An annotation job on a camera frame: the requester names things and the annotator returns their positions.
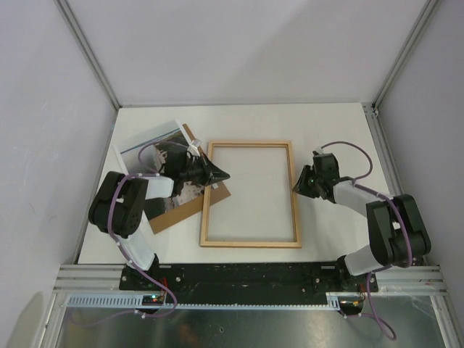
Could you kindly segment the landscape photo print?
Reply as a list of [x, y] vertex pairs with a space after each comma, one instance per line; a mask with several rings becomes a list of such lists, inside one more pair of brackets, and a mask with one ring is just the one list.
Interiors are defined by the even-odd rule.
[[199, 159], [199, 143], [177, 120], [124, 138], [116, 149], [128, 173], [159, 173], [174, 181], [168, 198], [146, 200], [148, 216], [159, 216], [203, 195], [204, 186], [186, 177]]

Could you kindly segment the wooden picture frame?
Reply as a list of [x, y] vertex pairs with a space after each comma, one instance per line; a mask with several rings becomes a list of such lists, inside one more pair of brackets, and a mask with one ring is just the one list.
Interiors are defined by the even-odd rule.
[[299, 249], [297, 182], [290, 141], [210, 141], [207, 156], [230, 174], [230, 196], [204, 190], [201, 247]]

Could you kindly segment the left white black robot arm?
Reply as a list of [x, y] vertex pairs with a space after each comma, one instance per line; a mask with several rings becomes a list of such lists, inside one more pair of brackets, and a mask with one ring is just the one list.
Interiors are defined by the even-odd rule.
[[152, 267], [155, 253], [140, 229], [146, 201], [174, 198], [187, 183], [208, 187], [230, 177], [205, 154], [169, 150], [153, 173], [109, 171], [91, 203], [88, 221], [115, 241], [126, 263], [137, 269], [136, 283], [150, 290], [159, 284], [160, 272]]

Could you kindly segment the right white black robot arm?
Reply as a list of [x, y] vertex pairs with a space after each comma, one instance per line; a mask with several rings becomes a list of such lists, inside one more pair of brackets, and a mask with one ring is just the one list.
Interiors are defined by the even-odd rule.
[[389, 197], [340, 176], [332, 153], [314, 151], [312, 164], [303, 167], [293, 192], [347, 207], [366, 218], [367, 245], [336, 261], [333, 279], [343, 291], [353, 290], [361, 276], [392, 266], [408, 268], [415, 258], [431, 251], [428, 231], [411, 195]]

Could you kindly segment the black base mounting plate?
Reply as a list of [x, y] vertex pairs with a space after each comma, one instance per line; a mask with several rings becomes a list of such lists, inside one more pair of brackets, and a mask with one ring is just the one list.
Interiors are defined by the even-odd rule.
[[156, 264], [150, 279], [125, 266], [119, 288], [156, 291], [165, 285], [181, 305], [325, 305], [329, 292], [378, 291], [375, 278], [350, 275], [337, 262]]

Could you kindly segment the shiny metal floor sheet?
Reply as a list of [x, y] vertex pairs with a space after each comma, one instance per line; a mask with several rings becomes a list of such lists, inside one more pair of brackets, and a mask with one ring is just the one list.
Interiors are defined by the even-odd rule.
[[165, 318], [114, 309], [69, 309], [58, 347], [445, 347], [429, 298], [377, 297], [396, 332], [387, 339], [370, 318], [334, 311], [176, 310]]

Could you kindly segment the brown frame backing board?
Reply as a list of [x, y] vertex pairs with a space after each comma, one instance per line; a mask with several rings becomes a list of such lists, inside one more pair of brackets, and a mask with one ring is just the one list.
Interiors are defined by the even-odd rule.
[[[187, 124], [182, 124], [182, 128], [175, 130], [173, 135], [163, 136], [162, 140], [172, 141], [177, 144], [188, 145], [194, 139]], [[153, 166], [162, 173], [162, 164], [166, 163], [169, 151], [180, 152], [181, 146], [169, 144], [156, 144], [150, 150], [154, 150], [151, 160]], [[214, 184], [210, 189], [210, 203], [216, 204], [231, 196], [230, 191], [224, 182]], [[159, 233], [186, 218], [202, 211], [204, 200], [204, 187], [194, 185], [191, 182], [185, 183], [181, 193], [169, 198], [147, 199], [144, 205], [144, 212], [153, 230]]]

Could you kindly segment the aluminium front rail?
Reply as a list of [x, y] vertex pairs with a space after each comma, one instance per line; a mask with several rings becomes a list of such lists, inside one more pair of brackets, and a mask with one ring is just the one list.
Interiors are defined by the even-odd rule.
[[[122, 265], [63, 265], [53, 292], [56, 294], [120, 294]], [[391, 268], [376, 274], [378, 296], [447, 296], [439, 266]]]

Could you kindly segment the right aluminium corner post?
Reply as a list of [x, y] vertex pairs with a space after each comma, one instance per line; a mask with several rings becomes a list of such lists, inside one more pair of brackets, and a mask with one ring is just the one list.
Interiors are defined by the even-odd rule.
[[422, 10], [416, 18], [410, 32], [399, 50], [399, 53], [391, 66], [385, 80], [383, 81], [375, 99], [372, 103], [373, 109], [380, 109], [388, 93], [393, 88], [396, 80], [400, 76], [401, 72], [405, 68], [409, 58], [415, 51], [416, 46], [425, 34], [428, 26], [431, 24], [434, 15], [441, 6], [442, 1], [440, 0], [428, 0], [425, 1]]

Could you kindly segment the aluminium corner post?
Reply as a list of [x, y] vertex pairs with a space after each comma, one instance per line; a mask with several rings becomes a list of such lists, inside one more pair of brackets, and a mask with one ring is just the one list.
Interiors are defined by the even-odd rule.
[[375, 99], [372, 103], [373, 109], [380, 109], [388, 93], [393, 88], [396, 80], [400, 76], [401, 72], [405, 68], [409, 58], [415, 51], [416, 46], [425, 34], [428, 26], [431, 24], [434, 15], [441, 6], [442, 1], [440, 0], [428, 0], [425, 1], [422, 10], [416, 18], [410, 32], [399, 50], [399, 53], [391, 66], [385, 80], [383, 81]]
[[101, 86], [106, 98], [112, 105], [112, 108], [116, 111], [121, 108], [121, 104], [111, 86], [102, 65], [100, 64], [91, 43], [84, 33], [84, 30], [79, 23], [77, 16], [75, 15], [69, 1], [66, 0], [54, 0], [54, 3], [63, 17], [66, 25], [68, 26], [73, 38], [75, 39], [78, 48], [90, 67], [91, 72], [94, 74], [98, 84]]

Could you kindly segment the left aluminium corner post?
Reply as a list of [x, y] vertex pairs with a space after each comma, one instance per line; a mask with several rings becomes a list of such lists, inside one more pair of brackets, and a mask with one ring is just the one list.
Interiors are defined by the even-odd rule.
[[84, 33], [84, 30], [79, 23], [77, 16], [75, 15], [69, 1], [66, 0], [54, 0], [54, 3], [63, 17], [66, 25], [68, 26], [73, 38], [75, 39], [78, 48], [90, 67], [91, 72], [94, 74], [98, 84], [101, 86], [106, 98], [112, 105], [112, 108], [116, 111], [121, 108], [121, 104], [111, 86], [102, 65], [100, 64], [91, 43]]

